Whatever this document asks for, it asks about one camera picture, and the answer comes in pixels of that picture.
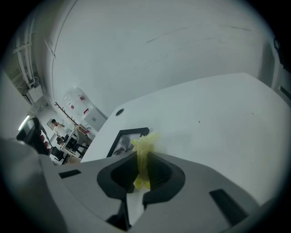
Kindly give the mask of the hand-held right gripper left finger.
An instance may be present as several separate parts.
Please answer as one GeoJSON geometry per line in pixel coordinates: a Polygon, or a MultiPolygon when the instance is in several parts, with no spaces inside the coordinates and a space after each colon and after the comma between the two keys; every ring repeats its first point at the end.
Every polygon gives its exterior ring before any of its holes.
{"type": "Polygon", "coordinates": [[[97,175],[98,185],[103,192],[108,197],[121,201],[117,214],[107,219],[107,223],[121,230],[131,228],[126,196],[134,191],[134,181],[138,174],[137,154],[131,152],[123,159],[101,169],[97,175]]]}

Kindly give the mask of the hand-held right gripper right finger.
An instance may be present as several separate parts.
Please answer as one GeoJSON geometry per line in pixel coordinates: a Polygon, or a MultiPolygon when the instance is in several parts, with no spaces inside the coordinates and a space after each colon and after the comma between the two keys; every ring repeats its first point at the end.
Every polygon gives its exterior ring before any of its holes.
{"type": "Polygon", "coordinates": [[[149,153],[147,157],[147,172],[150,191],[143,195],[144,208],[170,201],[186,181],[181,168],[153,153],[149,153]]]}

